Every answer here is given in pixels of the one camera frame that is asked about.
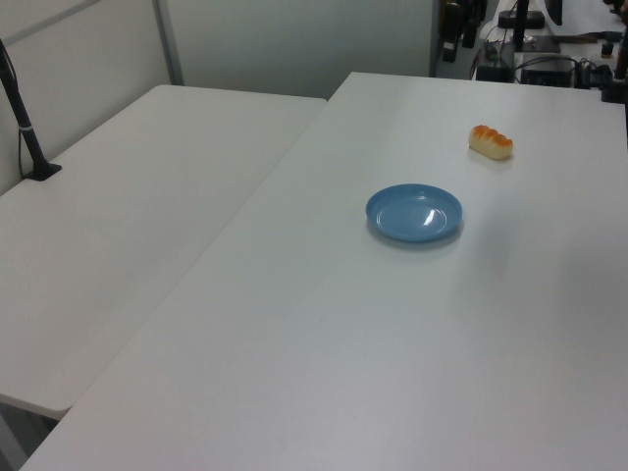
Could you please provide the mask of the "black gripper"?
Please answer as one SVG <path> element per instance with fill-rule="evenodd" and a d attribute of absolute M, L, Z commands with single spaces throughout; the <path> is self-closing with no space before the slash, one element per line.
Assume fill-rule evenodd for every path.
<path fill-rule="evenodd" d="M 477 37 L 478 21 L 476 16 L 485 16 L 487 12 L 486 0 L 444 0 L 443 8 L 447 4 L 456 4 L 462 8 L 464 15 L 470 16 L 465 23 L 462 33 L 462 47 L 472 49 Z M 443 60 L 454 63 L 457 54 L 458 20 L 446 20 L 443 25 Z"/>

